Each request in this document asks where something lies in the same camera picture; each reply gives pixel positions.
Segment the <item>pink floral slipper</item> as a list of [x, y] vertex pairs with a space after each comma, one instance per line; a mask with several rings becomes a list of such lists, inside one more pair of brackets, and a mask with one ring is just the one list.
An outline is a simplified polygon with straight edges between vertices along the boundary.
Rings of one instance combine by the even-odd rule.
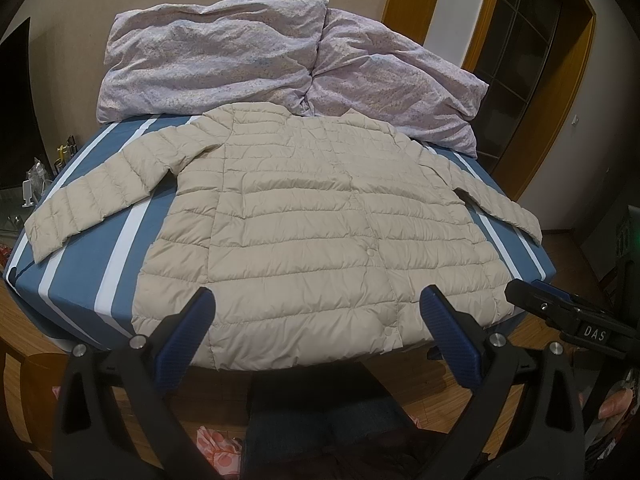
[[220, 431], [201, 426], [196, 432], [196, 447], [224, 479], [239, 479], [243, 445]]

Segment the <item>lilac floral duvet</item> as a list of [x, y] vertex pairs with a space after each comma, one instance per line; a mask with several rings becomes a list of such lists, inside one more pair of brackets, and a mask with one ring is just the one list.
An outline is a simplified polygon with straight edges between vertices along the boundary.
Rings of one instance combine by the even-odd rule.
[[96, 102], [102, 124], [270, 102], [299, 116], [356, 110], [474, 156], [487, 84], [372, 18], [326, 0], [161, 3], [119, 13]]

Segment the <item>blue white striped bed sheet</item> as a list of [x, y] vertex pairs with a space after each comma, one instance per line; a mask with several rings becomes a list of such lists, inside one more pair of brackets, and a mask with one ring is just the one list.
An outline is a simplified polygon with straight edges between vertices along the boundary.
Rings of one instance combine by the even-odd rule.
[[[139, 136], [194, 119], [195, 116], [152, 115], [105, 126], [61, 170], [51, 191], [88, 174]], [[422, 144], [503, 194], [475, 159]], [[141, 205], [114, 214], [38, 264], [21, 232], [3, 271], [13, 299], [35, 326], [64, 350], [78, 342], [108, 348], [128, 339], [134, 333], [131, 306], [138, 273], [175, 194], [176, 180], [169, 176]], [[556, 270], [542, 246], [521, 230], [489, 217], [479, 206], [472, 203], [467, 207], [511, 278], [551, 282]]]

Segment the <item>beige puffer down jacket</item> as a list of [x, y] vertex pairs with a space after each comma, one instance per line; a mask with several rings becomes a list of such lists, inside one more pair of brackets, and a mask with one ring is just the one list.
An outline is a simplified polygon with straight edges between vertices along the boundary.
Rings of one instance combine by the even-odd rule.
[[193, 362], [278, 370], [424, 344], [419, 296], [436, 285], [489, 325], [510, 314], [510, 274], [471, 216], [533, 240], [538, 219], [386, 122], [227, 104], [145, 133], [54, 192], [27, 219], [42, 261], [148, 198], [177, 192], [138, 274], [132, 325], [152, 333], [194, 292], [217, 312]]

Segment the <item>cluttered bedside items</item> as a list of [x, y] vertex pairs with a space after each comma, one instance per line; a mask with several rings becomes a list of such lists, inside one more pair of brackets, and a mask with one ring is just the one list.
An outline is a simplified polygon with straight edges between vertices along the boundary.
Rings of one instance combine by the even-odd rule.
[[53, 171], [47, 170], [43, 162], [40, 162], [38, 158], [35, 159], [35, 163], [27, 171], [26, 179], [22, 184], [23, 208], [35, 207], [40, 202], [54, 178], [67, 166], [77, 152], [76, 139], [74, 136], [69, 136], [66, 143], [56, 149], [58, 158], [54, 161]]

